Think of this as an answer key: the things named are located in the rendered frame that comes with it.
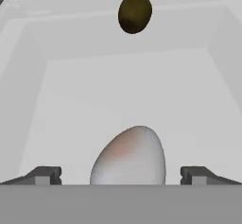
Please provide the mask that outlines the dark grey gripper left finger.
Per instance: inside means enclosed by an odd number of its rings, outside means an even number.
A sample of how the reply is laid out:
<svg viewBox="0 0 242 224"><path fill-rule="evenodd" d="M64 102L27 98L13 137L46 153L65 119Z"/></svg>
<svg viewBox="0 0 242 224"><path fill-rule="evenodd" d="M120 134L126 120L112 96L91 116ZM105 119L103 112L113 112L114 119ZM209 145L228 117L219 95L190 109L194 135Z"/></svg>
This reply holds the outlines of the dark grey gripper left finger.
<svg viewBox="0 0 242 224"><path fill-rule="evenodd" d="M60 185L61 167L60 166L37 166L24 176L3 181L2 185Z"/></svg>

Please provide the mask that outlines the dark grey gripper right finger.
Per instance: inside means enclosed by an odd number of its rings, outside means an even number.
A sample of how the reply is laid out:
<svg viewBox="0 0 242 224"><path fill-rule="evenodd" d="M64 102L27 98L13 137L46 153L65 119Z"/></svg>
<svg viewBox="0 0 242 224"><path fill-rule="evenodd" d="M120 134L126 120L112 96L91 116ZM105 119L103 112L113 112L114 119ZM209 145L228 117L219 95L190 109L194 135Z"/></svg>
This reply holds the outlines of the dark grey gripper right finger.
<svg viewBox="0 0 242 224"><path fill-rule="evenodd" d="M182 166L181 185L242 185L242 182L233 181L214 174L205 166Z"/></svg>

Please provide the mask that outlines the white egg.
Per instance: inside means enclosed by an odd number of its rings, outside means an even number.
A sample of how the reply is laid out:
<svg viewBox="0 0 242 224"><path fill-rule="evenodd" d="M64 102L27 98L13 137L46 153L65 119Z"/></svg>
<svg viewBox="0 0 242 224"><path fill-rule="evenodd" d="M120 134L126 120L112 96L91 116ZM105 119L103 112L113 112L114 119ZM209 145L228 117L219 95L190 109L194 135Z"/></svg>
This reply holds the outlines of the white egg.
<svg viewBox="0 0 242 224"><path fill-rule="evenodd" d="M135 126L119 133L100 152L90 184L164 185L165 173L164 149L157 133Z"/></svg>

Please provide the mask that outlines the white fridge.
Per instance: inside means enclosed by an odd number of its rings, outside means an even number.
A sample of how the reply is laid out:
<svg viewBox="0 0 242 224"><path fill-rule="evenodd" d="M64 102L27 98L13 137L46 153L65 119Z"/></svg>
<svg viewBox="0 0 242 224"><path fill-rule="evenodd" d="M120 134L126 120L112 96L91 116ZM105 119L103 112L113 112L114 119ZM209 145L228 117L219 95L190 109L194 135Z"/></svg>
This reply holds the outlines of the white fridge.
<svg viewBox="0 0 242 224"><path fill-rule="evenodd" d="M121 1L0 5L0 181L58 165L85 184L135 125L159 135L168 183L184 165L242 181L242 0L150 0L134 35Z"/></svg>

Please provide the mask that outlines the dark olive oval fruit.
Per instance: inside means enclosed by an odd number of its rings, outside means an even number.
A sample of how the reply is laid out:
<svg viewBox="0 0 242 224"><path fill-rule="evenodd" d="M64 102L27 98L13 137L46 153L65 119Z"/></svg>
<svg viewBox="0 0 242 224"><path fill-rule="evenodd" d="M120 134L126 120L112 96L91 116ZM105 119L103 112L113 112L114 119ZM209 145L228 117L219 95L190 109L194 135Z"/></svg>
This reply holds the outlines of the dark olive oval fruit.
<svg viewBox="0 0 242 224"><path fill-rule="evenodd" d="M149 0L123 0L118 10L118 23L129 34L141 32L152 15Z"/></svg>

